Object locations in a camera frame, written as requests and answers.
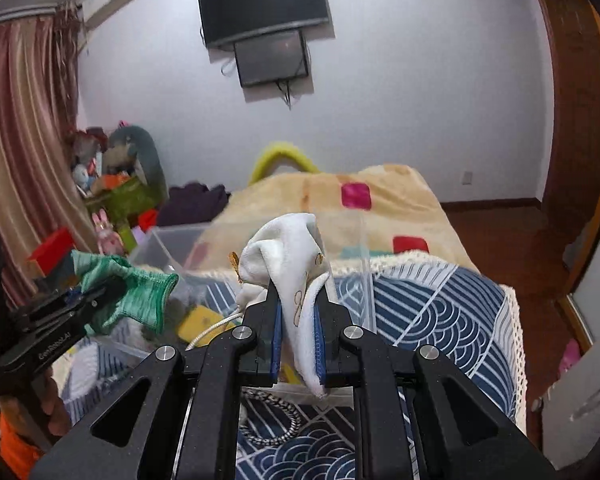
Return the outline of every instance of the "blue gripper pad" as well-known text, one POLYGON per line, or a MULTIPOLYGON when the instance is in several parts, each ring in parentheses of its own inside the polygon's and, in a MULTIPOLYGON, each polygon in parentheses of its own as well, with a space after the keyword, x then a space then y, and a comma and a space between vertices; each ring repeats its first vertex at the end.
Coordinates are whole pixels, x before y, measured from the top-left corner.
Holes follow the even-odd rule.
POLYGON ((315 344, 315 373, 320 379, 320 384, 324 384, 327 375, 327 367, 324 361, 324 334, 320 323, 320 311, 318 304, 314 304, 314 344, 315 344))
POLYGON ((273 326, 273 339, 271 340, 271 368, 269 373, 274 383, 278 382, 280 371, 280 354, 282 353, 282 304, 276 307, 276 322, 273 326))

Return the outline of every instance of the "striped curtain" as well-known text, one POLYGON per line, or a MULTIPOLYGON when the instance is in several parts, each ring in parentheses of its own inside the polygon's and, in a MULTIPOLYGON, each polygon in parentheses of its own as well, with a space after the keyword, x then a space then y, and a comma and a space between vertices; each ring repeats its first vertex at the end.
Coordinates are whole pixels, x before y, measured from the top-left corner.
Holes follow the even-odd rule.
POLYGON ((26 257, 66 226, 81 250, 96 248, 69 165, 77 110, 75 9, 0 24, 0 235, 11 305, 34 285, 26 257))

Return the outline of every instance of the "yellow arch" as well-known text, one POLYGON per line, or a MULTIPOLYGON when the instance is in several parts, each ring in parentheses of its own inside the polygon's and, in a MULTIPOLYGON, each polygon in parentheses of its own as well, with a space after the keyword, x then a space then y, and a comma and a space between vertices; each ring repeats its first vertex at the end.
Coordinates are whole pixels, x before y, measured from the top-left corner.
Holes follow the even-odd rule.
POLYGON ((294 146, 290 142, 274 142, 265 148, 260 158, 256 161, 253 173, 251 173, 251 178, 249 179, 249 186, 269 176, 267 173, 270 168, 280 158, 289 158, 301 171, 320 173, 318 167, 297 146, 294 146))

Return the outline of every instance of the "tv screen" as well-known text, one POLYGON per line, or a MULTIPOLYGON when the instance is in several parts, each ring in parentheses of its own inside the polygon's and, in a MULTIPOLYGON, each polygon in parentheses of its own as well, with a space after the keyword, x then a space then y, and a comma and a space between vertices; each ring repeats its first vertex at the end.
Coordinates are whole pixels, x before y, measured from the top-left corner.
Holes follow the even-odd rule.
POLYGON ((309 75, 299 30, 284 30, 237 42, 235 63, 243 88, 309 75))
POLYGON ((326 0, 198 0, 208 48, 329 21, 326 0))

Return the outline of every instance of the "pink bunny toy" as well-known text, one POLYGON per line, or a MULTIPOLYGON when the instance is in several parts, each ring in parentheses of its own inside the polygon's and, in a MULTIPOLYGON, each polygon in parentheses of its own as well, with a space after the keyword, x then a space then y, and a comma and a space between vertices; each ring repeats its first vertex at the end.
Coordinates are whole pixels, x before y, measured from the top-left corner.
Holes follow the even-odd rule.
POLYGON ((100 216, 97 213, 91 215, 93 223, 96 225, 96 236, 98 237, 98 250, 100 254, 113 256, 125 254, 125 247, 122 243, 120 235, 113 230, 111 222, 107 219, 107 213, 104 209, 100 210, 100 216))

